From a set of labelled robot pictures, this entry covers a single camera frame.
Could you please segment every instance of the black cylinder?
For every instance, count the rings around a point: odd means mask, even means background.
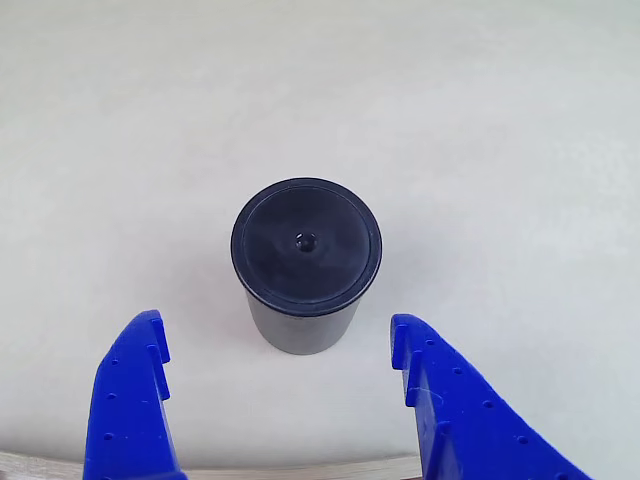
[[[231,259],[262,336],[308,355],[336,343],[382,260],[371,210],[327,180],[293,178],[265,188],[238,215]]]

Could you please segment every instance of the black film canister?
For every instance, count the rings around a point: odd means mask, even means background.
[[[262,336],[285,352],[321,352],[344,335],[382,260],[371,210],[327,180],[293,178],[249,200],[231,259]]]

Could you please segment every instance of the black plastic lid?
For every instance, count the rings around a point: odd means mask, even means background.
[[[231,259],[245,288],[296,317],[336,312],[371,285],[382,260],[375,217],[327,180],[293,178],[265,188],[238,215]]]

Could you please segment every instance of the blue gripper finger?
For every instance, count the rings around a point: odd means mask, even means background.
[[[588,480],[419,318],[392,318],[391,363],[415,407],[424,480]]]
[[[93,385],[83,480],[186,480],[167,426],[160,312],[135,317],[100,363]]]

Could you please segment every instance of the lid center nub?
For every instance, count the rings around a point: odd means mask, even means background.
[[[296,247],[303,253],[313,252],[318,239],[313,233],[299,233],[296,235]]]

